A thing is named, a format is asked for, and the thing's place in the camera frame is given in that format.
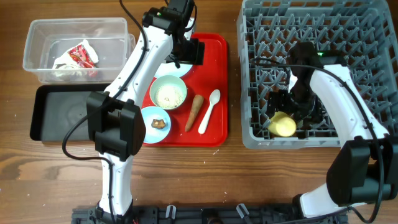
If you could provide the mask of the small light blue bowl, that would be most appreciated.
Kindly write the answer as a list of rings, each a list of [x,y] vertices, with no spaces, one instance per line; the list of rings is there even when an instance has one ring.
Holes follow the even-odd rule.
[[[146,126],[144,143],[155,144],[164,140],[171,130],[171,119],[162,108],[148,106],[141,110]]]

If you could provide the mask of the brown food scrap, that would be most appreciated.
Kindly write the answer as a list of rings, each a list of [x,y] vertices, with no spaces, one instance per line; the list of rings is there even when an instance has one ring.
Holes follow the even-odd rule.
[[[164,129],[166,127],[166,122],[163,119],[153,119],[151,127],[155,129]]]

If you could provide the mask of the red snack wrapper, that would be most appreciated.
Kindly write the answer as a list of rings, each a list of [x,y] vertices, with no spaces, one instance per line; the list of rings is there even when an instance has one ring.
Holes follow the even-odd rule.
[[[87,44],[79,44],[76,47],[70,49],[67,55],[72,60],[70,64],[74,68],[96,68],[96,64],[99,62],[98,55],[94,49]]]

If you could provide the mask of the light blue plate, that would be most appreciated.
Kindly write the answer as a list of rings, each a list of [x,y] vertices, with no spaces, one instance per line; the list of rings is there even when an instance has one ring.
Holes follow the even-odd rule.
[[[188,73],[193,65],[181,64],[180,68],[177,68],[174,63],[162,63],[155,73],[155,78],[171,75],[175,77],[182,77]]]

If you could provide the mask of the yellow plastic cup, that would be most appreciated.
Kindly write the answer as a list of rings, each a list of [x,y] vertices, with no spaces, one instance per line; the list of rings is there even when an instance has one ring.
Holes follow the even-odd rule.
[[[271,123],[268,125],[268,130],[273,135],[291,137],[296,132],[296,122],[288,114],[282,111],[275,112],[270,121]]]

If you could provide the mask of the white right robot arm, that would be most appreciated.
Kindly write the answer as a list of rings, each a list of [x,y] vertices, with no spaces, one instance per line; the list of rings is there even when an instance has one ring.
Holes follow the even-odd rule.
[[[302,42],[292,47],[284,70],[289,87],[269,95],[270,133],[290,137],[299,123],[327,114],[341,149],[326,182],[298,197],[305,218],[315,218],[397,197],[397,138],[371,113],[355,87],[345,59],[337,51],[318,51]]]

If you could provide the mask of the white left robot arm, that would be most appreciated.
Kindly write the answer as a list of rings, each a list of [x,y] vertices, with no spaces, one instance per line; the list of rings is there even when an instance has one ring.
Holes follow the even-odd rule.
[[[144,142],[141,106],[156,71],[164,62],[203,63],[204,43],[185,37],[196,10],[194,1],[172,0],[145,12],[139,41],[123,69],[103,93],[92,92],[87,99],[88,135],[103,166],[103,196],[95,208],[103,223],[133,219],[130,172]]]

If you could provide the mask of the white napkin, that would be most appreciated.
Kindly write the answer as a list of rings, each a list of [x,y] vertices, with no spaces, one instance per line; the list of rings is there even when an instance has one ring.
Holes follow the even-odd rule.
[[[90,45],[89,42],[84,39],[81,41],[79,44],[87,44]],[[97,76],[98,72],[95,70],[95,68],[92,69],[87,69],[87,68],[74,68],[70,62],[72,61],[69,56],[67,55],[67,52],[70,50],[68,49],[66,52],[64,52],[60,57],[56,58],[53,64],[53,69],[55,70],[71,70],[73,75],[77,76],[89,76],[90,78],[94,78]]]

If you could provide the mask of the brown carrot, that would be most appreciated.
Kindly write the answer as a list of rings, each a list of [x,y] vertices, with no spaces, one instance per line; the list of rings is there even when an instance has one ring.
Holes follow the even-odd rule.
[[[188,132],[192,128],[193,123],[197,117],[197,114],[198,114],[203,102],[204,102],[204,97],[201,95],[195,95],[195,97],[193,98],[190,114],[188,116],[187,123],[185,125],[186,132]]]

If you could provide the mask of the mint green bowl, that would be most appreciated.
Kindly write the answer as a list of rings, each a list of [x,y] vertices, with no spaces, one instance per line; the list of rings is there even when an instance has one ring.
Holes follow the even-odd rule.
[[[185,101],[187,86],[181,78],[166,75],[153,81],[149,95],[156,106],[164,110],[175,110]]]

